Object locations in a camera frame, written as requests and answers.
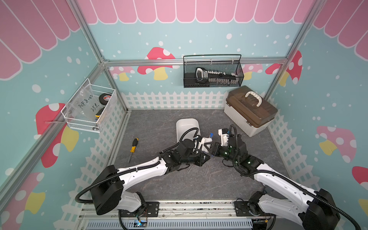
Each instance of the white picket fence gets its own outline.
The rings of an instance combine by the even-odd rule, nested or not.
[[[195,92],[192,94],[184,94],[181,92],[177,94],[143,94],[136,93],[135,95],[129,93],[125,95],[121,93],[124,103],[131,109],[164,109],[164,108],[223,108],[226,103],[228,92],[221,94],[220,92],[210,93],[203,92],[199,94]]]
[[[119,103],[116,104],[110,116],[107,118],[105,128],[99,133],[99,138],[95,139],[95,146],[90,148],[91,156],[86,157],[86,166],[81,167],[80,178],[75,179],[77,185],[75,190],[69,192],[69,203],[61,207],[64,213],[60,220],[54,222],[56,230],[73,230],[75,228],[83,204],[76,203],[74,198],[82,189],[88,187],[106,167],[105,164],[114,138],[117,135],[118,127],[123,121],[123,114],[124,110],[122,106]],[[81,198],[91,199],[91,194],[88,192]]]
[[[274,104],[274,100],[274,98],[271,98],[269,102],[276,107],[277,103]],[[307,156],[301,154],[302,146],[296,144],[297,138],[291,135],[292,130],[287,128],[287,122],[284,122],[284,116],[280,115],[280,111],[279,109],[274,120],[268,125],[268,129],[283,163],[291,179],[304,186],[319,190],[319,177],[313,176],[313,166],[307,165],[305,162]]]

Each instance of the white toolbox handle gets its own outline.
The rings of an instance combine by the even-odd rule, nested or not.
[[[253,95],[255,98],[257,98],[257,99],[258,99],[257,107],[259,107],[259,106],[262,104],[262,98],[261,98],[258,94],[256,94],[255,92],[253,92],[253,91],[249,91],[249,92],[245,95],[245,97],[248,97],[248,95],[249,95],[249,94]]]

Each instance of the pink mushroom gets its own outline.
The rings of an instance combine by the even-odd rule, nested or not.
[[[261,64],[245,64],[242,65],[244,80],[250,80],[252,78],[252,72],[261,73],[263,67]]]
[[[112,66],[109,69],[114,79],[117,79],[117,77],[119,76],[120,81],[129,81],[129,77],[126,73],[135,73],[134,69],[130,66]]]
[[[363,188],[368,190],[368,169],[364,167],[355,166],[353,167],[351,173],[353,174],[354,179],[361,186],[363,186]]]
[[[343,160],[346,163],[351,162],[357,151],[357,142],[354,134],[347,129],[335,128],[328,126],[317,127],[316,138],[323,137],[325,142],[321,142],[319,146],[327,155],[331,155],[333,151],[339,149]]]
[[[5,211],[1,213],[2,230],[18,230],[23,221],[25,210],[36,214],[43,204],[46,194],[32,192],[43,179],[44,173],[31,173],[25,179],[18,192],[11,199]]]
[[[298,83],[301,75],[301,71],[303,68],[303,60],[301,52],[298,50],[295,54],[294,58],[292,59],[291,63],[289,64],[288,68],[286,69],[285,73],[282,75],[279,84],[283,87],[286,86],[286,80],[290,76],[293,83]],[[273,64],[267,68],[266,74],[275,74],[280,68],[280,64]]]
[[[161,48],[161,47],[154,47],[152,50],[148,53],[145,59],[175,59],[174,55],[172,55],[169,51]],[[178,69],[179,66],[139,66],[138,67],[138,73],[140,74],[148,74],[152,71],[155,72],[154,79],[159,80],[166,80],[168,78],[165,67],[167,68],[174,68]]]
[[[37,135],[35,139],[38,139],[41,134],[50,125],[49,122],[53,121],[58,113],[63,108],[64,104],[55,103],[42,107],[36,114],[36,126]],[[59,156],[60,144],[63,143],[67,150],[71,152],[78,142],[79,133],[77,131],[71,130],[65,124],[61,131],[56,135],[55,139],[51,142],[50,146],[47,148],[43,156],[41,157],[42,165],[45,168],[53,166]]]

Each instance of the black tape roll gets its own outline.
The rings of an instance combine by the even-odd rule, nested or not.
[[[100,95],[100,97],[98,98],[100,100],[100,103],[103,105],[107,105],[107,103],[109,102],[111,98],[111,94],[108,93],[103,93]]]

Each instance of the brown toolbox lid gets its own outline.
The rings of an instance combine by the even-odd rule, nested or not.
[[[259,128],[272,120],[277,109],[262,98],[262,103],[257,107],[258,99],[246,93],[252,91],[247,86],[242,86],[229,92],[226,102],[240,113],[252,126]]]

